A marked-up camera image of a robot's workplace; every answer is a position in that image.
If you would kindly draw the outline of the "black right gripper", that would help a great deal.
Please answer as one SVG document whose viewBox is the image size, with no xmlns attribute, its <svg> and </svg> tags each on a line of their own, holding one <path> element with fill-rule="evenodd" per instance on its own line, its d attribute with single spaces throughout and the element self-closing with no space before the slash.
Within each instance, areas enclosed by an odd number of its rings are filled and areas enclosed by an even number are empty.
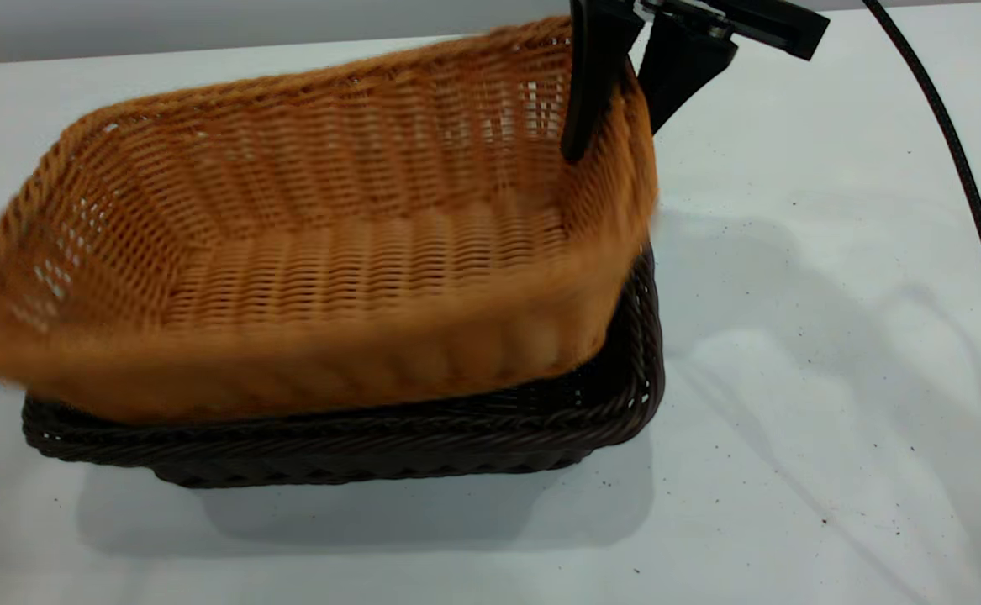
<svg viewBox="0 0 981 605">
<path fill-rule="evenodd" d="M 662 126 L 736 56 L 733 34 L 809 61 L 828 17 L 788 1 L 641 1 L 655 15 L 637 81 L 651 120 Z M 583 159 L 608 110 L 643 19 L 632 1 L 571 1 L 572 66 L 561 154 Z"/>
</svg>

